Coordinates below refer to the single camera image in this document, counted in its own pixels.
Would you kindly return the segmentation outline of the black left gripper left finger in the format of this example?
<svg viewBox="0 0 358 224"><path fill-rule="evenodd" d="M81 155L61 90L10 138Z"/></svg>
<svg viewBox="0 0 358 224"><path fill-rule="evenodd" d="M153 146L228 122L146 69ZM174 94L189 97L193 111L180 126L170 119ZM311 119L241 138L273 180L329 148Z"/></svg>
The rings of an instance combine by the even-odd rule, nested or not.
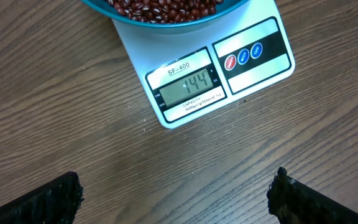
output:
<svg viewBox="0 0 358 224"><path fill-rule="evenodd" d="M72 224L81 207L83 187L67 172L0 207L0 224Z"/></svg>

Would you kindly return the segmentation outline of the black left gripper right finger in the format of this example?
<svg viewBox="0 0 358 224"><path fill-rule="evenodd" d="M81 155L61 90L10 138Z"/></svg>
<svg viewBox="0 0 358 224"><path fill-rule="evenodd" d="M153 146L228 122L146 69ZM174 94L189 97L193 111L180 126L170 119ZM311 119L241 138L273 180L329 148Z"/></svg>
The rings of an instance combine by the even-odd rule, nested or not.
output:
<svg viewBox="0 0 358 224"><path fill-rule="evenodd" d="M358 224L358 213L287 175L279 167L267 191L268 212L283 224Z"/></svg>

